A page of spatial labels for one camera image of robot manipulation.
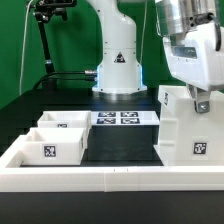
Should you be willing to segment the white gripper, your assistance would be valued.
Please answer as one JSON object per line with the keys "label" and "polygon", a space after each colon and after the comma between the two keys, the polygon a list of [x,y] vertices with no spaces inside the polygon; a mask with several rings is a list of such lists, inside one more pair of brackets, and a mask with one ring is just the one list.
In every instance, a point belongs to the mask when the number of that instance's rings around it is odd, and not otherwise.
{"label": "white gripper", "polygon": [[210,111],[210,91],[224,89],[224,28],[221,37],[221,49],[216,51],[215,24],[210,22],[188,32],[183,46],[172,46],[168,37],[163,38],[169,71],[187,83],[198,114]]}

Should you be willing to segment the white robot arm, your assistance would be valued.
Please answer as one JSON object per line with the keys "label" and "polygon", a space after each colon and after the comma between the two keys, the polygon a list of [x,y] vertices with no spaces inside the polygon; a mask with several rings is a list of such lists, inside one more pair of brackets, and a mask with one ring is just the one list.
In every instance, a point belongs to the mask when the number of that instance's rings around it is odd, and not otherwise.
{"label": "white robot arm", "polygon": [[[147,90],[136,59],[136,24],[117,7],[119,2],[147,1],[87,0],[98,14],[102,31],[103,58],[94,93],[117,99]],[[218,0],[154,2],[169,71],[187,85],[195,110],[206,113],[210,94],[224,89],[224,27],[217,18]]]}

